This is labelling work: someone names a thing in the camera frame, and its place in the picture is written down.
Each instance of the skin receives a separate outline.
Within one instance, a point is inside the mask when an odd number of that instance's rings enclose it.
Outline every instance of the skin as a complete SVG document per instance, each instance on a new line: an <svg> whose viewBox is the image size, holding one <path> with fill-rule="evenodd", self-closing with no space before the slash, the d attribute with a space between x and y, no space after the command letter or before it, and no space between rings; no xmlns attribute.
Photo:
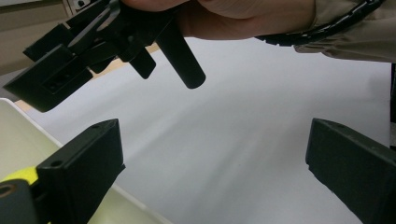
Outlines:
<svg viewBox="0 0 396 224"><path fill-rule="evenodd" d="M315 0L122 0L126 5L162 11L182 4L177 22L184 36L245 39L299 32L315 18Z"/></svg>

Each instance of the white tabletop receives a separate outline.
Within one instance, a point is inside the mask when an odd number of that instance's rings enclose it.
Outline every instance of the white tabletop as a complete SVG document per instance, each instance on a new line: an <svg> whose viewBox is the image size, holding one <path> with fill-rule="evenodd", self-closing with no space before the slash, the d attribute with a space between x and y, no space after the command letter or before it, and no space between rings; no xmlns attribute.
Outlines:
<svg viewBox="0 0 396 224"><path fill-rule="evenodd" d="M160 51L143 80L130 66L55 109L28 112L62 143L119 119L118 184L175 224L355 224L304 163L312 118L389 144L390 65L243 41L189 44L207 80L188 90Z"/></svg>

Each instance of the beige sleeve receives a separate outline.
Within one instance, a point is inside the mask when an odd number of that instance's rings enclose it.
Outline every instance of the beige sleeve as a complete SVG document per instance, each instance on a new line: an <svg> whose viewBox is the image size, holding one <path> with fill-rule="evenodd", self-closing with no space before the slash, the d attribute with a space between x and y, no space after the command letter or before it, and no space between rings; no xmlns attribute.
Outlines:
<svg viewBox="0 0 396 224"><path fill-rule="evenodd" d="M312 28L345 15L363 0L316 0ZM297 52L339 59L396 63L396 0L386 0L363 21L315 43L295 46Z"/></svg>

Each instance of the yellow object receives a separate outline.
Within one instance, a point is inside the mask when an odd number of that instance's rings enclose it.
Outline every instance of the yellow object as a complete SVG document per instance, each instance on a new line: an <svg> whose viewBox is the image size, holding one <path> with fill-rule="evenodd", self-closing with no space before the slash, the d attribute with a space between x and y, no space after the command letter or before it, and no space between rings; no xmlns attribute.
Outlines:
<svg viewBox="0 0 396 224"><path fill-rule="evenodd" d="M38 176L37 172L35 171L35 167L31 166L7 175L6 178L3 179L3 181L11 179L25 179L27 180L27 182L29 182L29 185L31 185L35 183L35 181L37 181Z"/></svg>

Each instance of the black plastic object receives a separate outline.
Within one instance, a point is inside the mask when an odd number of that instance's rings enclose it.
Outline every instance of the black plastic object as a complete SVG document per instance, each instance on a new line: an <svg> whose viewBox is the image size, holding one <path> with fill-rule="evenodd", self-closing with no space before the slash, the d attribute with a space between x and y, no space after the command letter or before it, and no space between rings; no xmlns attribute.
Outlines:
<svg viewBox="0 0 396 224"><path fill-rule="evenodd" d="M35 64L5 89L45 112L58 105L120 58L148 78L155 62L145 47L160 49L190 89L201 86L205 73L174 20L178 7L146 12L119 0L102 0L59 24L24 52Z"/></svg>
<svg viewBox="0 0 396 224"><path fill-rule="evenodd" d="M362 0L353 7L346 15L335 21L321 25L313 30L295 34L260 35L260 40L266 43L280 46L305 45L335 35L362 21L370 13L378 9L385 0Z"/></svg>
<svg viewBox="0 0 396 224"><path fill-rule="evenodd" d="M36 167L32 186L0 183L1 223L88 223L123 169L118 121L92 125Z"/></svg>
<svg viewBox="0 0 396 224"><path fill-rule="evenodd" d="M347 126L314 119L306 163L364 224L396 223L396 152Z"/></svg>

